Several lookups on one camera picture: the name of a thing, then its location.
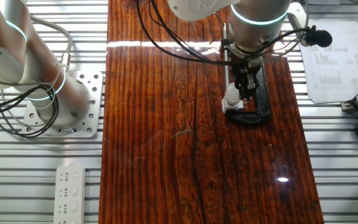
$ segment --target wooden board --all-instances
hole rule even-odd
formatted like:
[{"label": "wooden board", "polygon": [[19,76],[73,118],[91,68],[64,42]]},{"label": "wooden board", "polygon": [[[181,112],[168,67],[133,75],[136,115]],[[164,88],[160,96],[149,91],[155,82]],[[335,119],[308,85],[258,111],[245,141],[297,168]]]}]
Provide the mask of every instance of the wooden board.
[{"label": "wooden board", "polygon": [[[221,40],[215,17],[179,21],[157,4],[183,39]],[[185,55],[146,2],[142,13],[157,41]],[[271,118],[243,126],[222,114],[223,68],[150,47],[135,1],[109,1],[108,41],[100,224],[323,223],[286,60],[266,64]]]}]

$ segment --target black cable bundle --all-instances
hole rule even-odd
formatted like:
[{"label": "black cable bundle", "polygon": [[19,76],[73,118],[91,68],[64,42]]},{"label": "black cable bundle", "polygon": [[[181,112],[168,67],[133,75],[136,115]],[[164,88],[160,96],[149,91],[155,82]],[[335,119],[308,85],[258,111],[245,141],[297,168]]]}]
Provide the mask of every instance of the black cable bundle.
[{"label": "black cable bundle", "polygon": [[[23,101],[25,98],[27,98],[31,93],[33,93],[39,89],[45,90],[48,93],[50,100],[52,101],[52,106],[53,106],[52,117],[49,119],[49,121],[47,123],[45,123],[45,126],[40,128],[38,131],[34,131],[33,133],[29,133],[29,134],[19,133],[18,131],[16,131],[13,128],[13,125],[6,118],[4,112],[17,106],[21,101]],[[51,88],[50,85],[42,84],[42,85],[39,85],[37,87],[34,87],[34,88],[28,90],[27,92],[21,94],[20,96],[14,98],[12,100],[9,100],[9,101],[3,102],[3,103],[0,102],[0,113],[2,114],[2,117],[6,121],[7,125],[11,128],[11,130],[8,130],[0,123],[0,128],[2,130],[6,131],[9,134],[13,134],[13,135],[20,136],[23,138],[35,138],[35,137],[38,137],[41,134],[45,133],[52,126],[52,124],[56,121],[57,116],[59,114],[59,102],[58,102],[57,97],[55,97],[55,92],[54,92],[53,88]]]},{"label": "black cable bundle", "polygon": [[194,49],[192,49],[190,46],[186,47],[184,44],[186,44],[181,38],[179,38],[179,36],[176,35],[176,33],[174,33],[171,29],[169,29],[166,25],[166,23],[164,22],[164,20],[162,19],[161,17],[161,14],[160,12],[158,11],[157,9],[157,5],[155,3],[154,0],[149,0],[149,9],[150,9],[150,4],[151,6],[153,6],[153,9],[157,15],[157,18],[158,20],[156,21],[152,15],[151,15],[151,12],[149,11],[149,15],[150,17],[152,18],[152,20],[162,26],[168,33],[168,35],[183,49],[185,50],[186,52],[188,52],[190,55],[192,55],[194,58],[188,58],[188,57],[183,57],[183,56],[180,56],[180,55],[176,55],[176,54],[173,54],[165,49],[163,49],[161,46],[159,46],[156,41],[153,40],[153,38],[150,36],[148,30],[146,29],[145,27],[145,24],[143,22],[143,18],[142,18],[142,14],[140,12],[140,0],[136,0],[136,6],[137,6],[137,15],[138,15],[138,18],[139,18],[139,22],[140,22],[140,25],[142,26],[142,29],[143,31],[145,32],[145,35],[150,39],[151,43],[154,44],[154,46],[156,48],[158,48],[159,50],[161,50],[162,52],[164,52],[165,54],[168,54],[172,57],[175,57],[175,58],[179,58],[179,59],[182,59],[182,60],[186,60],[186,61],[189,61],[189,62],[199,62],[199,63],[208,63],[208,64],[211,64],[211,65],[219,65],[219,66],[225,66],[225,65],[229,65],[229,66],[233,66],[233,65],[240,65],[240,64],[243,64],[244,62],[248,62],[250,60],[253,60],[259,56],[261,56],[261,54],[263,55],[263,51],[269,47],[271,47],[273,44],[275,44],[276,42],[278,42],[279,40],[282,40],[284,37],[287,37],[289,35],[292,35],[292,34],[295,34],[297,32],[310,32],[310,28],[301,28],[301,29],[296,29],[296,30],[292,30],[290,32],[287,32],[283,35],[280,35],[278,36],[277,38],[271,40],[270,42],[267,42],[263,47],[261,47],[260,49],[256,50],[255,52],[253,52],[252,54],[242,58],[240,61],[237,61],[237,62],[226,62],[226,61],[213,61],[213,60],[210,60],[210,59],[207,59],[204,55],[200,55],[200,53],[196,52]]}]

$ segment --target white robotic arm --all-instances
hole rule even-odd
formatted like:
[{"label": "white robotic arm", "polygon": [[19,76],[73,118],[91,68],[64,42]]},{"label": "white robotic arm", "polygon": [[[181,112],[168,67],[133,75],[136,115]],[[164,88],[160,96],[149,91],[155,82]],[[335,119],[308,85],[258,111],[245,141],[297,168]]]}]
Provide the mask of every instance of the white robotic arm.
[{"label": "white robotic arm", "polygon": [[168,0],[172,12],[185,21],[198,21],[241,0]]},{"label": "white robotic arm", "polygon": [[[68,73],[68,63],[64,63],[67,65],[65,67],[57,60],[34,29],[32,20],[42,21],[29,14],[25,1],[0,0],[0,89],[13,86],[25,94],[35,86],[47,83],[55,93],[52,103],[58,101],[59,105],[53,125],[59,128],[72,127],[92,108],[89,88]],[[62,57],[67,62],[71,49],[71,44],[68,45],[70,47]],[[28,95],[38,117],[45,123],[51,120],[53,114],[49,93],[42,89]]]}]

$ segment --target paper sheet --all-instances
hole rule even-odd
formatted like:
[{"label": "paper sheet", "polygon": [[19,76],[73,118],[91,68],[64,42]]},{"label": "paper sheet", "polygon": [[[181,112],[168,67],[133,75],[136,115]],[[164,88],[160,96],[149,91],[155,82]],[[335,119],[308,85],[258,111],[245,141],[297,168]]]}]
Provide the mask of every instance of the paper sheet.
[{"label": "paper sheet", "polygon": [[301,46],[309,99],[340,102],[358,94],[358,23],[310,21],[333,37],[327,48]]}]

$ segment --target electrical outlet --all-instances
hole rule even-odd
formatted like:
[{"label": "electrical outlet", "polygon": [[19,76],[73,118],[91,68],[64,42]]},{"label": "electrical outlet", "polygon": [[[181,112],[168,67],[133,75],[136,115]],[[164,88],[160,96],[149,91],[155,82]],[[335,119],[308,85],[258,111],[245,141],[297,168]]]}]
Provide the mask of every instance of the electrical outlet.
[{"label": "electrical outlet", "polygon": [[83,224],[85,167],[60,166],[56,170],[53,224]]}]

